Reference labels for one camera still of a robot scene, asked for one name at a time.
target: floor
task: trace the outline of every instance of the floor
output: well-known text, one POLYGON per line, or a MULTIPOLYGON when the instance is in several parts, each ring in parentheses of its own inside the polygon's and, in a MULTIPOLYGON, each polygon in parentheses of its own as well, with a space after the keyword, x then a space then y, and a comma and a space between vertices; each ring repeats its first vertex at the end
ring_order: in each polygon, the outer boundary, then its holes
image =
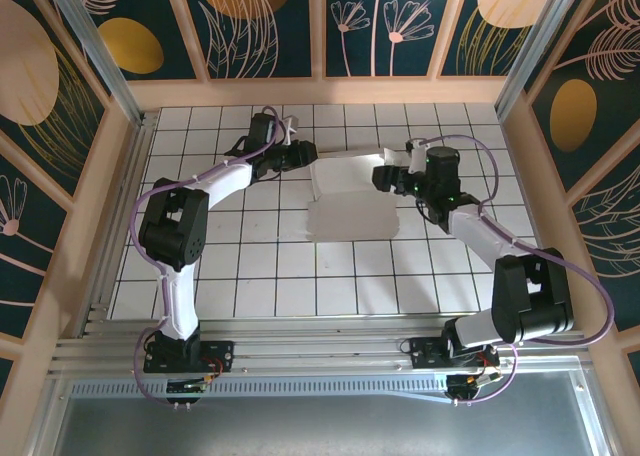
MULTIPOLYGON (((490 104, 277 106, 299 118, 298 139, 319 152, 386 147, 410 137, 466 134, 498 161, 500 189, 489 209, 516 236, 534 242, 515 171, 490 104)), ((223 159, 259 107, 164 108, 141 191, 160 177, 186 179, 223 159)), ((462 189, 484 199, 494 178, 485 154, 460 150, 462 189)), ((463 243, 421 218, 398 197, 400 231, 392 241, 314 244, 306 239, 312 201, 308 168, 238 192, 209 213, 207 245, 196 268, 201 319, 354 314, 468 313, 490 306, 493 275, 463 243)), ((124 248, 111 319, 159 318, 162 298, 151 267, 124 248)))

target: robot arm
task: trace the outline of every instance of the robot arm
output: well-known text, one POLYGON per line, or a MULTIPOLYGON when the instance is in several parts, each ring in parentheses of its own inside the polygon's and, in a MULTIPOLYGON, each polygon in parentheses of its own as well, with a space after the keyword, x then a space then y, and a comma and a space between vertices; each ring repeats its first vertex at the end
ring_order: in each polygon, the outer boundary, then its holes
MULTIPOLYGON (((460 190, 458 151, 445 146, 413 147, 411 143, 407 150, 412 156, 410 167, 374 169, 376 188, 415 197, 425 219, 463 241, 494 272, 491 309, 446 323, 443 339, 450 356, 469 354, 491 343, 514 343, 571 329, 573 312, 565 269, 516 248, 482 221, 479 201, 460 190)), ((561 257, 555 249, 546 251, 561 257)))
MULTIPOLYGON (((176 372, 197 371, 201 366, 193 276, 196 262, 204 250, 209 209, 234 192, 259 182, 268 170, 289 171, 307 166, 318 157, 313 143, 290 139, 290 133, 296 131, 295 118, 286 120, 285 124, 285 139, 264 153, 243 163, 230 164, 189 186, 149 198, 138 239, 147 255, 165 269, 165 275, 158 274, 158 286, 162 292, 166 278, 167 294, 163 295, 163 301, 167 305, 167 321, 156 333, 155 343, 163 347, 164 354, 175 355, 172 363, 176 372)), ((240 138, 226 155, 253 153, 268 143, 274 133, 275 118, 265 113, 255 114, 248 136, 240 138)), ((173 182, 163 178, 154 184, 154 188, 173 182)))

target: black grid line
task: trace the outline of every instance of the black grid line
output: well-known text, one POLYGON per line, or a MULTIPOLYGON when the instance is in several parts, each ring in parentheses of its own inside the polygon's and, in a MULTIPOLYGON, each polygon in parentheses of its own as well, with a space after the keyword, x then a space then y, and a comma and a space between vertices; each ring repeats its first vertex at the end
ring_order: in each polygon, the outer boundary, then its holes
MULTIPOLYGON (((313 142, 316 142, 317 138, 315 135, 315 129, 316 128, 339 128, 340 125, 338 126, 326 126, 326 125, 320 125, 320 126, 316 126, 316 121, 315 121, 315 106, 316 105, 309 105, 311 107, 311 130, 312 130, 312 136, 311 136, 311 140, 313 142)), ((404 116, 406 119, 406 123, 404 124, 383 124, 382 126, 379 125, 379 121, 378 121, 378 117, 377 117, 377 110, 376 110, 376 105, 373 105, 373 115, 374 115, 374 124, 373 125, 349 125, 347 123, 347 119, 346 119, 346 105, 341 105, 342 106, 342 116, 344 118, 344 122, 343 122, 343 129, 344 129, 344 137, 345 137, 345 148, 347 150, 349 150, 349 138, 348 138, 348 133, 347 133, 347 129, 348 128, 372 128, 375 126, 376 129, 376 138, 377 138, 377 142, 378 142, 378 147, 381 146, 381 142, 380 142, 380 134, 379 134, 379 128, 380 127, 409 127, 409 118, 408 118, 408 113, 407 113, 407 106, 403 105, 403 109, 404 109, 404 116)), ((248 128, 220 128, 221 126, 221 121, 222 121, 222 115, 223 115, 223 107, 220 108, 220 115, 219 115, 219 123, 218 123, 218 128, 211 128, 210 130, 216 130, 218 129, 218 131, 222 130, 247 130, 248 128)), ((440 122, 440 117, 437 111, 437 106, 434 105, 434 111, 435 111, 435 115, 436 115, 436 119, 438 122, 438 126, 439 129, 442 133, 442 130, 444 129, 443 127, 446 126, 460 126, 461 123, 457 123, 457 124, 452 124, 452 125, 443 125, 440 122)), ((466 111, 466 115, 467 115, 467 120, 469 121, 469 123, 467 123, 472 131, 472 135, 475 137, 474 133, 473 133, 473 126, 471 125, 470 122, 470 118, 469 118, 469 114, 468 114, 468 108, 465 105, 465 111, 466 111)), ((184 165, 184 156, 186 154, 186 144, 188 141, 188 126, 191 123, 191 118, 193 115, 193 108, 190 108, 190 113, 189 113, 189 122, 187 124, 187 136, 185 137, 185 142, 183 144, 183 150, 182 150, 182 154, 176 154, 174 156, 180 156, 180 165, 178 168, 178 174, 182 171, 182 167, 184 165)), ((477 124, 475 126, 499 126, 496 124, 477 124)), ((178 129, 167 129, 167 130, 160 130, 160 131, 179 131, 178 129)), ((143 191, 144 189, 144 185, 145 184, 150 184, 152 185, 153 183, 150 182, 146 182, 147 179, 147 173, 148 173, 148 169, 149 169, 149 163, 151 161, 151 152, 153 150, 153 145, 155 144, 155 139, 156 139, 156 135, 157 135, 157 131, 154 131, 154 135, 153 135, 153 139, 152 139, 152 144, 151 144, 151 148, 149 150, 149 155, 146 158, 146 162, 145 162, 145 169, 144 169, 144 176, 142 178, 142 182, 141 182, 141 186, 140 186, 140 190, 143 191)), ((487 188, 487 190, 489 190, 488 187, 488 180, 487 180, 487 174, 486 174, 486 168, 484 167, 484 165, 482 164, 482 160, 480 159, 480 153, 479 153, 479 149, 478 148, 469 148, 469 149, 461 149, 459 150, 461 152, 463 152, 463 154, 465 154, 465 152, 467 152, 467 157, 470 156, 470 154, 468 153, 468 151, 475 151, 476 152, 476 157, 479 160, 480 163, 480 169, 481 169, 481 174, 478 174, 477 176, 462 176, 461 178, 468 178, 469 180, 471 180, 471 178, 483 178, 484 179, 484 184, 485 187, 487 188)), ((216 138, 216 145, 215 145, 215 150, 213 154, 206 154, 206 156, 220 156, 220 150, 219 150, 219 137, 216 138)), ((279 175, 279 177, 277 178, 278 181, 278 209, 261 209, 259 211, 277 211, 278 212, 278 217, 277 217, 277 237, 275 241, 261 241, 261 242, 256 242, 256 243, 252 243, 252 244, 276 244, 276 273, 275 276, 272 278, 265 278, 265 277, 261 277, 258 279, 265 279, 265 280, 275 280, 275 285, 276 285, 276 289, 275 289, 275 300, 274 300, 274 315, 277 315, 277 285, 278 279, 309 279, 308 276, 305 277, 281 277, 278 275, 278 260, 279 260, 279 243, 280 243, 280 235, 281 235, 281 230, 280 230, 280 222, 281 222, 281 215, 280 212, 282 210, 281 208, 281 196, 282 196, 282 176, 279 175)), ((288 181, 309 181, 309 178, 300 178, 300 179, 291 179, 288 181)), ((204 274, 202 274, 202 262, 200 261, 200 266, 197 269, 197 275, 195 276, 195 281, 194 281, 194 287, 195 287, 195 296, 197 298, 197 289, 198 289, 198 285, 199 285, 199 281, 203 280, 203 281, 220 281, 220 280, 233 280, 236 282, 235 284, 235 293, 234 293, 234 308, 233 308, 233 317, 236 317, 236 306, 237 306, 237 296, 238 296, 238 281, 242 281, 242 280, 251 280, 251 279, 255 279, 255 278, 240 278, 239 274, 240 274, 240 259, 241 259, 241 254, 242 254, 242 245, 244 244, 242 242, 242 227, 244 225, 244 213, 246 211, 252 212, 254 210, 250 210, 246 208, 246 192, 243 191, 242 194, 242 208, 238 208, 238 209, 229 209, 229 210, 214 210, 212 208, 212 212, 216 212, 216 211, 220 211, 220 212, 240 212, 240 235, 239 235, 239 241, 237 243, 209 243, 210 245, 215 245, 215 244, 234 244, 238 246, 238 260, 237 260, 237 268, 236 268, 236 278, 207 278, 207 277, 203 277, 205 276, 204 274)), ((494 206, 513 206, 513 207, 521 207, 524 206, 523 203, 520 204, 516 204, 516 203, 511 203, 511 204, 499 204, 499 205, 491 205, 490 207, 493 208, 494 206)), ((471 267, 471 260, 470 260, 470 253, 468 249, 465 249, 467 252, 467 260, 469 262, 469 270, 466 272, 458 272, 458 273, 438 273, 437 275, 434 272, 434 264, 433 264, 433 255, 432 255, 432 251, 431 251, 431 244, 430 244, 430 240, 446 240, 449 238, 444 238, 444 237, 435 237, 432 238, 429 236, 427 230, 426 230, 426 222, 423 221, 423 226, 424 226, 424 230, 425 230, 425 236, 421 237, 421 238, 403 238, 403 239, 397 239, 397 241, 427 241, 427 248, 429 250, 429 258, 430 258, 430 263, 431 263, 431 267, 430 268, 425 268, 427 271, 425 271, 424 273, 420 273, 420 274, 399 274, 396 273, 396 264, 395 264, 395 255, 394 255, 394 251, 393 251, 393 244, 391 241, 385 239, 385 240, 377 240, 377 241, 389 241, 390 244, 390 251, 391 251, 391 260, 392 260, 392 268, 393 268, 393 274, 375 274, 375 275, 367 275, 367 276, 357 276, 357 264, 356 264, 356 258, 355 258, 355 242, 351 242, 351 246, 352 246, 352 256, 353 256, 353 275, 342 275, 342 276, 318 276, 318 252, 317 252, 317 245, 314 245, 314 270, 315 270, 315 274, 314 274, 314 279, 315 279, 315 313, 316 315, 318 314, 318 279, 319 278, 345 278, 345 277, 350 277, 353 278, 353 284, 354 284, 354 293, 355 293, 355 298, 356 298, 356 313, 360 314, 359 311, 359 301, 358 301, 358 286, 357 286, 357 278, 361 277, 361 278, 369 278, 369 277, 393 277, 394 278, 394 286, 395 286, 395 291, 396 291, 396 305, 397 305, 397 309, 398 312, 400 312, 400 307, 399 307, 399 295, 398 295, 398 288, 397 288, 397 277, 402 277, 402 276, 431 276, 433 278, 434 281, 434 286, 435 286, 435 291, 436 291, 436 301, 437 301, 437 305, 438 305, 438 312, 441 312, 441 304, 440 304, 440 295, 438 293, 438 287, 437 287, 437 283, 436 283, 436 278, 435 276, 448 276, 448 275, 464 275, 464 274, 469 274, 472 276, 472 280, 473 280, 473 284, 474 284, 474 290, 476 292, 476 301, 478 303, 478 308, 480 307, 479 305, 479 295, 478 295, 478 290, 477 290, 477 285, 475 282, 475 278, 473 278, 473 274, 491 274, 488 271, 487 272, 483 272, 483 271, 474 271, 473 268, 471 267)), ((288 241, 288 243, 307 243, 307 241, 288 241)), ((115 305, 117 303, 116 298, 118 293, 120 292, 120 285, 122 283, 122 274, 123 271, 125 269, 125 265, 127 263, 127 256, 128 256, 128 250, 129 250, 129 246, 131 246, 131 242, 129 241, 127 243, 127 246, 124 248, 125 251, 127 251, 127 253, 124 254, 123 257, 123 264, 122 264, 122 268, 119 270, 119 277, 116 281, 116 286, 115 286, 115 295, 114 295, 114 304, 112 307, 112 314, 113 311, 115 310, 115 305)), ((146 280, 146 279, 142 279, 142 280, 127 280, 126 282, 134 282, 134 281, 152 281, 152 280, 146 280)), ((155 307, 157 304, 160 304, 160 302, 157 300, 157 288, 156 288, 156 296, 154 299, 154 304, 153 307, 151 309, 152 311, 152 315, 153 312, 155 311, 155 307)))

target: metal frame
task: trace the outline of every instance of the metal frame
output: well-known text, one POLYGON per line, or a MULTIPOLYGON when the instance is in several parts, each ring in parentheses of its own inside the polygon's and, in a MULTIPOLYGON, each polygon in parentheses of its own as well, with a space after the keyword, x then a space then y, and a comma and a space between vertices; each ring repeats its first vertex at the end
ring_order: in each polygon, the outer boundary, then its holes
POLYGON ((520 96, 527 79, 556 33, 573 0, 547 0, 538 21, 527 36, 522 49, 509 71, 507 80, 496 101, 499 121, 504 121, 520 96))
POLYGON ((127 81, 111 57, 111 53, 98 33, 96 25, 84 9, 80 0, 53 0, 60 7, 69 26, 82 41, 83 48, 94 62, 96 69, 102 76, 115 98, 122 106, 127 118, 134 124, 140 125, 140 108, 129 90, 127 81))

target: purple cable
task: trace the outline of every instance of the purple cable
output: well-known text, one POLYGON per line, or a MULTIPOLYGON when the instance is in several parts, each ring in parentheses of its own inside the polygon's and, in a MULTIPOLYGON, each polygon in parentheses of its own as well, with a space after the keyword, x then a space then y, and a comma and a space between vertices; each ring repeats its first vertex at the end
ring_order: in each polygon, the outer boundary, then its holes
POLYGON ((508 346, 511 348, 511 351, 513 351, 513 368, 511 368, 511 374, 504 382, 504 384, 491 394, 487 394, 486 396, 482 396, 481 398, 476 399, 458 399, 458 403, 465 403, 467 406, 471 406, 476 403, 484 403, 485 401, 489 401, 490 399, 493 399, 499 394, 503 393, 511 385, 516 377, 516 370, 518 369, 518 350, 513 344, 509 344, 508 346))
POLYGON ((491 228, 491 230, 494 233, 496 233, 505 241, 510 242, 516 248, 526 251, 530 254, 534 254, 542 259, 546 259, 547 261, 551 261, 552 263, 558 264, 564 268, 570 269, 571 271, 582 276, 584 279, 589 281, 598 290, 598 292, 602 296, 605 306, 607 307, 607 317, 604 325, 600 328, 600 330, 598 330, 595 334, 593 334, 592 336, 589 336, 588 338, 576 339, 574 341, 554 341, 552 339, 536 338, 536 339, 532 339, 532 341, 535 341, 537 343, 551 344, 554 346, 585 346, 588 344, 593 344, 597 341, 600 341, 602 338, 604 338, 604 336, 609 332, 609 330, 613 326, 614 314, 615 314, 613 301, 611 300, 611 296, 609 296, 609 292, 605 289, 604 286, 602 286, 602 284, 600 284, 600 281, 598 281, 598 278, 594 277, 593 275, 591 275, 581 267, 573 264, 570 261, 566 261, 552 254, 545 253, 544 251, 540 251, 537 248, 534 248, 532 246, 529 246, 528 244, 521 243, 520 241, 517 241, 516 239, 511 238, 507 233, 505 233, 502 229, 500 229, 493 221, 491 221, 490 218, 485 216, 485 214, 483 213, 484 205, 491 202, 498 194, 498 184, 500 180, 500 174, 498 173, 498 163, 496 162, 495 157, 491 153, 491 150, 484 143, 482 143, 481 141, 478 141, 475 138, 472 138, 471 136, 466 136, 463 134, 451 134, 447 136, 441 136, 438 138, 429 138, 429 139, 415 138, 415 140, 423 141, 425 143, 434 143, 436 141, 444 141, 447 138, 471 140, 476 145, 480 146, 482 150, 487 153, 487 155, 489 156, 489 159, 491 160, 491 165, 493 166, 493 172, 495 174, 496 182, 495 182, 495 185, 493 186, 493 191, 491 192, 489 197, 484 201, 481 201, 480 204, 478 205, 478 216, 480 216, 480 219, 482 220, 482 222, 484 222, 487 226, 489 226, 489 228, 491 228))
POLYGON ((262 112, 264 113, 266 110, 270 111, 273 116, 276 119, 276 124, 275 124, 275 130, 273 133, 273 136, 271 138, 271 140, 265 144, 263 147, 261 147, 260 149, 246 154, 244 156, 240 156, 239 158, 233 159, 231 161, 225 161, 223 163, 220 163, 216 166, 214 166, 213 168, 205 171, 204 173, 195 176, 191 179, 188 179, 186 181, 178 181, 177 183, 171 183, 171 184, 167 184, 165 186, 160 186, 157 188, 153 188, 149 191, 147 191, 146 193, 144 193, 142 196, 140 196, 140 198, 138 198, 138 200, 134 203, 133 205, 133 209, 131 210, 131 216, 129 217, 129 234, 131 234, 131 241, 133 241, 133 245, 135 246, 136 250, 138 251, 138 253, 140 253, 140 256, 142 256, 142 259, 144 259, 147 263, 151 264, 152 266, 154 266, 159 272, 160 275, 162 276, 162 301, 163 301, 163 306, 164 306, 164 314, 162 315, 162 318, 160 319, 160 322, 158 323, 157 326, 155 327, 148 327, 145 328, 141 333, 140 336, 138 337, 138 341, 136 342, 136 346, 135 346, 135 350, 133 352, 133 376, 136 380, 136 384, 138 386, 138 389, 140 390, 140 392, 147 398, 150 399, 152 401, 155 401, 157 403, 163 404, 163 405, 169 405, 169 406, 173 406, 171 403, 164 401, 162 399, 156 398, 155 396, 153 396, 151 393, 149 393, 144 386, 142 385, 142 381, 140 379, 140 368, 138 365, 138 352, 140 351, 140 347, 142 346, 142 343, 144 341, 144 339, 146 337, 148 337, 150 334, 153 334, 156 331, 160 331, 162 329, 162 327, 166 324, 167 319, 169 317, 168 314, 168 308, 169 308, 169 286, 167 283, 167 271, 165 270, 164 266, 160 263, 158 263, 157 261, 154 261, 153 259, 151 259, 147 253, 145 252, 144 248, 140 245, 140 241, 138 240, 138 235, 136 234, 136 215, 138 214, 138 209, 140 208, 140 206, 142 205, 142 203, 150 198, 151 196, 155 195, 155 194, 159 194, 165 191, 171 191, 174 189, 178 189, 178 188, 184 188, 185 186, 188 186, 190 184, 194 184, 197 183, 198 181, 207 179, 211 176, 216 175, 217 173, 219 173, 220 171, 224 170, 225 168, 229 167, 229 166, 233 166, 234 164, 240 164, 240 163, 244 163, 246 162, 248 159, 251 159, 255 156, 258 156, 259 154, 264 153, 266 150, 268 150, 271 146, 273 146, 273 144, 276 141, 276 135, 278 132, 278 129, 280 128, 280 118, 278 116, 278 112, 271 106, 265 106, 264 108, 262 108, 262 112))

